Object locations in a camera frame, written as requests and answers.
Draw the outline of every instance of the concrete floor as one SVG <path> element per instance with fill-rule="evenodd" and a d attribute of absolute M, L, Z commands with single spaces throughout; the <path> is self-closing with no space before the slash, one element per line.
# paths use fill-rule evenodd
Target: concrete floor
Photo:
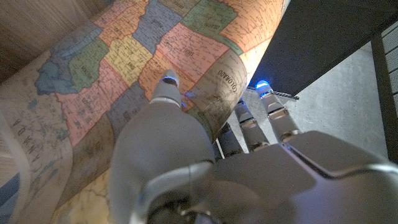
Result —
<path fill-rule="evenodd" d="M 387 157 L 370 43 L 339 63 L 297 96 L 300 97 L 297 101 L 284 98 L 282 102 L 303 132 L 321 131 Z M 243 98 L 268 140 L 271 144 L 276 143 L 257 93 L 246 90 Z M 238 141 L 247 151 L 234 113 L 228 122 Z"/>

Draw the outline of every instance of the wooden surface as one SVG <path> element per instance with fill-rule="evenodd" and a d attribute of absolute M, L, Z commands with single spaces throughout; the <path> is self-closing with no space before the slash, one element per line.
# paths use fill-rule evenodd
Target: wooden surface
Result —
<path fill-rule="evenodd" d="M 107 6 L 106 0 L 0 1 L 0 82 Z"/>

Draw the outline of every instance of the paper map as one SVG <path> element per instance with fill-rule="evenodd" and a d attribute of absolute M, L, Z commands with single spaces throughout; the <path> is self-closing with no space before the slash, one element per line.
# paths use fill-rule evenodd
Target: paper map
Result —
<path fill-rule="evenodd" d="M 114 142 L 163 72 L 179 75 L 183 110 L 214 140 L 287 4 L 116 1 L 5 81 L 0 110 L 24 155 L 11 222 L 113 222 L 107 170 Z"/>

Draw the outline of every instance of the yellow state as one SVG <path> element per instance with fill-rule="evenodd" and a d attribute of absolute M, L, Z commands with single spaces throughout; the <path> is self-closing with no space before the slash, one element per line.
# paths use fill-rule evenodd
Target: yellow state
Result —
<path fill-rule="evenodd" d="M 131 35 L 123 40 L 116 39 L 109 47 L 105 60 L 120 74 L 122 79 L 131 86 L 137 81 L 139 74 L 152 54 Z"/>
<path fill-rule="evenodd" d="M 59 207 L 51 223 L 116 223 L 109 210 L 109 170 Z"/>
<path fill-rule="evenodd" d="M 243 62 L 243 65 L 246 68 L 247 79 L 248 79 L 248 82 L 246 83 L 247 85 L 250 83 L 250 80 L 253 77 L 254 72 L 259 66 L 261 58 L 264 55 L 264 52 L 267 50 L 270 41 L 271 38 L 239 56 Z"/>

